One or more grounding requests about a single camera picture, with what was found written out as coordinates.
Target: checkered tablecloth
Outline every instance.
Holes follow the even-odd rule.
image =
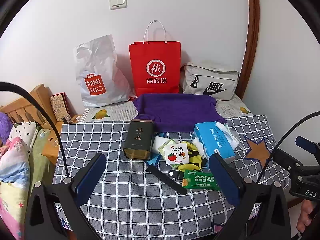
[[[256,142],[265,139],[272,150],[276,144],[266,116],[248,116],[227,120],[229,127],[236,130],[242,145],[249,149],[244,136]],[[101,176],[87,204],[81,206],[89,222],[101,239],[118,240],[183,240],[212,233],[212,223],[224,224],[232,214],[231,206],[220,191],[188,189],[179,195],[158,178],[146,172],[146,164],[139,160],[128,160],[121,150],[130,122],[95,122],[66,124],[62,126],[61,139],[67,156],[67,165],[73,177],[97,153],[107,158],[106,171]],[[191,142],[192,133],[166,133],[168,138]],[[245,151],[236,149],[236,159],[230,164],[241,174],[257,180],[261,171],[258,161],[244,160]],[[167,172],[171,168],[164,160],[158,169]],[[66,176],[61,152],[56,166],[53,183]],[[268,165],[264,184],[281,182],[289,185],[289,174],[273,161]],[[252,210],[257,213],[259,205]],[[61,222],[70,225],[57,204]]]

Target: white rope handle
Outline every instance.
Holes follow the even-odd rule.
[[[146,28],[146,31],[145,31],[144,36],[143,36],[143,44],[144,44],[144,40],[145,40],[146,34],[147,34],[147,40],[148,40],[147,43],[149,43],[149,31],[148,30],[149,30],[149,26],[154,22],[158,22],[158,23],[161,24],[161,26],[163,28],[163,32],[164,32],[164,43],[167,43],[167,36],[166,36],[165,29],[164,29],[162,23],[160,21],[153,20],[153,21],[149,22],[149,24],[148,24],[148,26]]]

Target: white plastic bag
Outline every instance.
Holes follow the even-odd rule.
[[[74,58],[84,107],[100,107],[135,97],[127,79],[116,67],[112,35],[80,44],[74,48]]]

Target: black cable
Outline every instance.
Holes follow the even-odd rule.
[[[268,167],[268,164],[270,162],[270,160],[272,159],[273,155],[275,154],[276,150],[279,148],[280,144],[284,141],[285,138],[287,138],[287,136],[294,130],[296,129],[300,124],[302,124],[303,122],[305,122],[306,120],[312,118],[312,117],[315,117],[315,116],[318,116],[320,115],[320,111],[318,112],[314,112],[312,114],[309,114],[307,116],[305,116],[304,118],[302,118],[300,121],[298,121],[294,126],[292,126],[286,133],[284,136],[282,136],[282,138],[280,139],[280,141],[276,144],[275,148],[273,149],[273,151],[271,152],[268,160],[266,161],[266,164],[264,165],[260,175],[259,175],[259,178],[257,180],[257,184],[260,182],[260,179],[262,178],[262,176],[264,175],[264,172],[266,171],[266,168]]]
[[[33,104],[35,106],[35,108],[44,116],[44,118],[51,125],[52,129],[54,130],[54,132],[55,132],[55,134],[57,136],[57,139],[58,139],[58,142],[59,142],[59,146],[60,146],[60,150],[61,150],[61,153],[62,153],[64,168],[66,170],[66,175],[67,175],[67,177],[69,177],[69,171],[68,171],[68,167],[67,167],[66,156],[64,154],[63,145],[62,145],[62,141],[61,141],[60,135],[58,133],[57,128],[55,127],[55,125],[53,124],[52,120],[50,119],[49,115],[46,113],[46,111],[41,107],[41,105],[39,105],[39,103],[27,91],[25,91],[23,88],[15,85],[15,84],[7,83],[7,82],[0,82],[0,91],[13,92],[13,93],[16,93],[16,94],[24,97],[31,104]]]

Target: hand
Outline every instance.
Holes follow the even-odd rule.
[[[310,225],[311,218],[308,216],[314,209],[314,205],[310,200],[304,200],[301,205],[301,213],[297,222],[297,230],[304,232],[306,226]]]

